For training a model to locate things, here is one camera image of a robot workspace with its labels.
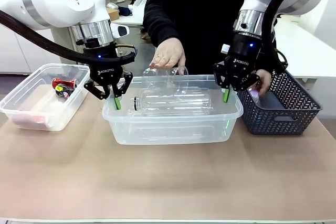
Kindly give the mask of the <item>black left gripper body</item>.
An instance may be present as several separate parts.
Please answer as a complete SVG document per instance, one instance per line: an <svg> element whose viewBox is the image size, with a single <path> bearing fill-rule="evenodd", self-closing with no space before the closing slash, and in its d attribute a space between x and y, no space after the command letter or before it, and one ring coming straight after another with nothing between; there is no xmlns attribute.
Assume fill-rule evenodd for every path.
<svg viewBox="0 0 336 224"><path fill-rule="evenodd" d="M101 86L116 86L123 73L122 61L117 55L116 43L97 48L85 48L84 55L90 57L91 79Z"/></svg>

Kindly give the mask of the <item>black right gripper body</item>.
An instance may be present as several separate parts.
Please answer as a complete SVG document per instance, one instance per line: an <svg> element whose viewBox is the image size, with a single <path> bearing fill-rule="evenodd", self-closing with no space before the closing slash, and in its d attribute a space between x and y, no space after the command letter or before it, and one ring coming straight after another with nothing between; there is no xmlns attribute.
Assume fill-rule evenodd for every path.
<svg viewBox="0 0 336 224"><path fill-rule="evenodd" d="M256 37L235 34L224 65L230 85L234 78L256 73L256 60L261 49L261 40Z"/></svg>

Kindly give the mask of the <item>person's left hand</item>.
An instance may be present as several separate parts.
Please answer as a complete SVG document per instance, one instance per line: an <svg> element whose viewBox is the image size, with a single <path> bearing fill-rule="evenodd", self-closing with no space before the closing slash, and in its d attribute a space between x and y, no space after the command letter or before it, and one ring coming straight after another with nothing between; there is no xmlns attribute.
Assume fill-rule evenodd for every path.
<svg viewBox="0 0 336 224"><path fill-rule="evenodd" d="M268 91L271 83L271 73L264 69L260 69L257 71L257 75L260 77L260 80L255 85L255 89L258 91L259 96L264 96Z"/></svg>

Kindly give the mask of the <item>person's right hand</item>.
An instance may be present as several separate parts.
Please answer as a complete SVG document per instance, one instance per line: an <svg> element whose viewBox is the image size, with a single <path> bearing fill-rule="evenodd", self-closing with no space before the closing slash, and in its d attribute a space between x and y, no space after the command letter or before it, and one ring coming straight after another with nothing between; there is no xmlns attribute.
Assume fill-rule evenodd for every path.
<svg viewBox="0 0 336 224"><path fill-rule="evenodd" d="M179 39L169 38L160 43L154 57L149 64L150 68L184 67L186 62L183 46Z"/></svg>

